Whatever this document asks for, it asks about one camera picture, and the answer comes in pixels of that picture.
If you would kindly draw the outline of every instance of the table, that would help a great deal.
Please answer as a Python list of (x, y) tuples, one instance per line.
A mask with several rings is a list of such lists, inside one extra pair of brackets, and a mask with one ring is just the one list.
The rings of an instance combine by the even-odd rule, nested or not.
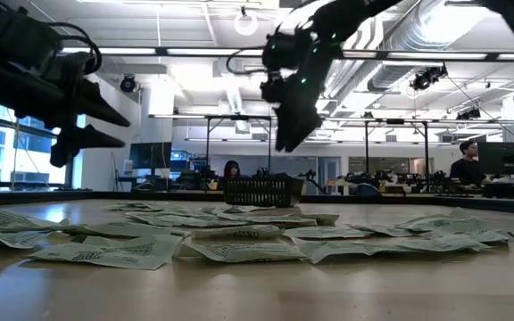
[[(116, 201), (6, 206), (58, 221), (123, 220), (102, 207)], [(216, 203), (176, 202), (198, 208)], [(338, 225), (393, 225), (452, 209), (418, 205), (303, 204), (338, 213)], [(514, 214), (477, 211), (514, 232)], [(514, 320), (514, 243), (510, 250), (437, 259), (366, 258), (311, 265), (225, 265), (203, 259), (156, 271), (21, 260), (0, 249), (0, 320)]]

